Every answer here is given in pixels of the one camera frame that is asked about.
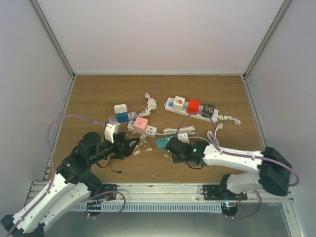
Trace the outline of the dark green cube adapter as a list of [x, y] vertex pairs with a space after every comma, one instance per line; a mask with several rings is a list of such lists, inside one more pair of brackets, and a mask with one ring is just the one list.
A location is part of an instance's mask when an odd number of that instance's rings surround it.
[[213, 104], [205, 103], [202, 109], [202, 117], [212, 117], [214, 114], [215, 106]]

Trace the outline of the black power adapter with cable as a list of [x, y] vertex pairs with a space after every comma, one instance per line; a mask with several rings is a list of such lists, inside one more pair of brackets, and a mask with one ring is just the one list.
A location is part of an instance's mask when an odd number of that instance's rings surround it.
[[120, 173], [124, 173], [122, 168], [117, 168], [118, 159], [115, 158], [108, 158], [105, 159], [104, 162], [97, 162], [96, 165], [99, 168], [109, 168], [112, 172], [120, 174]]

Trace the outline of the long white power strip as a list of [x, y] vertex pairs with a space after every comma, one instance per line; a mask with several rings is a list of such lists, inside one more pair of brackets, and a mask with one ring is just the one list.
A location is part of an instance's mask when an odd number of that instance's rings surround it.
[[[187, 109], [188, 109], [189, 102], [184, 100], [183, 105], [174, 107], [174, 105], [173, 105], [174, 101], [175, 101], [174, 98], [168, 97], [167, 101], [164, 104], [165, 110], [169, 111], [169, 112], [176, 113], [176, 114], [180, 114], [183, 116], [187, 116], [188, 115]], [[195, 118], [195, 119], [203, 120], [203, 121], [209, 121], [209, 119], [207, 117], [204, 117], [201, 114], [203, 112], [203, 108], [204, 108], [204, 106], [200, 105], [198, 108], [198, 113], [196, 115], [191, 115], [191, 117]], [[213, 109], [213, 115], [211, 116], [211, 120], [213, 122], [217, 122], [218, 116], [219, 116], [219, 111], [217, 109]]]

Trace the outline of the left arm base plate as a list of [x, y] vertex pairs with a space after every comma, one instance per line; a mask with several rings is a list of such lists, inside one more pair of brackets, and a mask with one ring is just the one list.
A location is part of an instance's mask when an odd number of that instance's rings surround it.
[[90, 196], [84, 201], [104, 202], [116, 199], [116, 194], [111, 191], [116, 191], [117, 185], [115, 184], [101, 184], [92, 188]]

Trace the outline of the red cube adapter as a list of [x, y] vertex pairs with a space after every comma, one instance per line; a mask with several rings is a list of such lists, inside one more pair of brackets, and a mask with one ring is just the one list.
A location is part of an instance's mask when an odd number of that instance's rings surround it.
[[190, 99], [188, 106], [187, 106], [187, 113], [193, 113], [193, 112], [197, 112], [199, 110], [200, 107], [200, 101], [199, 100], [195, 100], [195, 99]]

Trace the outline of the white square charger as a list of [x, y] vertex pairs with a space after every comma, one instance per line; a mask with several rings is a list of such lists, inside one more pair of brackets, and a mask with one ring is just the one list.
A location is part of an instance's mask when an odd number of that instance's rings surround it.
[[114, 105], [115, 114], [127, 113], [127, 105], [126, 104], [118, 104]]

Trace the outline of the white cartoon cube adapter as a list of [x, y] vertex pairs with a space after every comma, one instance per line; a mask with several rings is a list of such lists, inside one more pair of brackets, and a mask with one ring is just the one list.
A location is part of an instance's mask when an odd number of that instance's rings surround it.
[[172, 108], [174, 110], [181, 111], [183, 109], [184, 102], [185, 102], [185, 98], [180, 97], [180, 96], [175, 96], [173, 104], [172, 104]]

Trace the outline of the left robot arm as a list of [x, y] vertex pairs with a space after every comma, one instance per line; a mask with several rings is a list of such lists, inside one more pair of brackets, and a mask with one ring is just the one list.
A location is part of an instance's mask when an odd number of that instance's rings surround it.
[[47, 185], [22, 210], [5, 215], [1, 225], [13, 237], [44, 236], [75, 205], [101, 196], [102, 182], [92, 174], [92, 165], [107, 158], [130, 156], [139, 141], [126, 138], [125, 132], [116, 134], [113, 141], [103, 141], [96, 132], [85, 134]]

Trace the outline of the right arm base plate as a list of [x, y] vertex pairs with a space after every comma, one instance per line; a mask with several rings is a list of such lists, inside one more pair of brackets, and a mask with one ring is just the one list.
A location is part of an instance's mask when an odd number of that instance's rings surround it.
[[219, 184], [202, 185], [199, 193], [203, 195], [204, 200], [248, 200], [247, 193], [235, 194]]

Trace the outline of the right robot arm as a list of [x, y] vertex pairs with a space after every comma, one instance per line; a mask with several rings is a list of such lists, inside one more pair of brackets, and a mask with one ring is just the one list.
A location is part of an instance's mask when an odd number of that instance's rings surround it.
[[197, 166], [223, 166], [243, 171], [240, 175], [225, 174], [218, 192], [230, 200], [244, 191], [260, 190], [284, 197], [288, 193], [291, 164], [274, 148], [263, 151], [225, 149], [212, 143], [196, 141], [193, 145], [172, 137], [165, 150], [172, 153], [174, 163]]

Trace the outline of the pink cube adapter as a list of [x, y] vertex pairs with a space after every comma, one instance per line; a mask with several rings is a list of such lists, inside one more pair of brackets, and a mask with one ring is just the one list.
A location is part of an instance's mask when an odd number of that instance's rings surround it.
[[140, 134], [145, 134], [148, 128], [148, 120], [144, 117], [137, 117], [134, 123], [134, 131]]

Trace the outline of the blue cube adapter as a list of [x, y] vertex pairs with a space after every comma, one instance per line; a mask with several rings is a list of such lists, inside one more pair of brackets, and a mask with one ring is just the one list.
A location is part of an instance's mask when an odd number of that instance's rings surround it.
[[127, 112], [116, 114], [116, 118], [119, 123], [124, 123], [124, 122], [129, 121]]

